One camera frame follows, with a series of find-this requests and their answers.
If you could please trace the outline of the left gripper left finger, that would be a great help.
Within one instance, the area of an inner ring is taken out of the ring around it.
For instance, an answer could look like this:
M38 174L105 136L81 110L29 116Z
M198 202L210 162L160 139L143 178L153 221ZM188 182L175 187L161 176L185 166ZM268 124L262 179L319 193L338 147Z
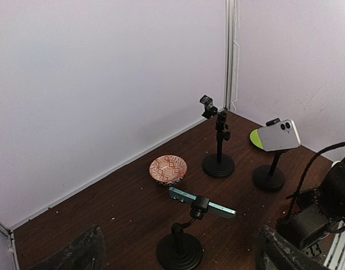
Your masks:
M104 269L105 257L106 246L101 228L94 225L31 269Z

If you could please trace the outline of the black stand with pink phone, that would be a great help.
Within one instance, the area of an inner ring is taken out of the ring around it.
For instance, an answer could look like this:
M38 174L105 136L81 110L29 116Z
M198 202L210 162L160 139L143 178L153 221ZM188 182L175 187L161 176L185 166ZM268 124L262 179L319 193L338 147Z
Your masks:
M230 156L223 154L223 142L231 138L229 127L226 124L227 113L226 111L218 112L217 107L213 105L213 99L209 96L204 95L199 102L205 108L202 114L204 118L210 119L217 115L215 122L217 149L215 154L209 154L203 159L203 171L213 178L228 177L233 174L235 163Z

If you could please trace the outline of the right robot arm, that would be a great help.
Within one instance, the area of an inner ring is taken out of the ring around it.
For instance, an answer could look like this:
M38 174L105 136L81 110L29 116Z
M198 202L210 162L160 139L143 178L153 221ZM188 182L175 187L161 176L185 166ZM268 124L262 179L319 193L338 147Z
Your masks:
M345 147L345 142L316 153L307 163L296 191L287 197L292 201L287 215L276 224L276 230L299 250L313 245L329 233L345 231L345 157L330 168L319 186L301 190L314 161L322 154L342 147Z

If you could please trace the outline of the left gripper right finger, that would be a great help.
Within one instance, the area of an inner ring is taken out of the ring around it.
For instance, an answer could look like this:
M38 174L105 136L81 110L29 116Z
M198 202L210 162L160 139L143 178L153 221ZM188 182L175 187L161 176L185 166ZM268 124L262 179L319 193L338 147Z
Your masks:
M255 240L255 266L256 269L327 269L267 225L260 227Z

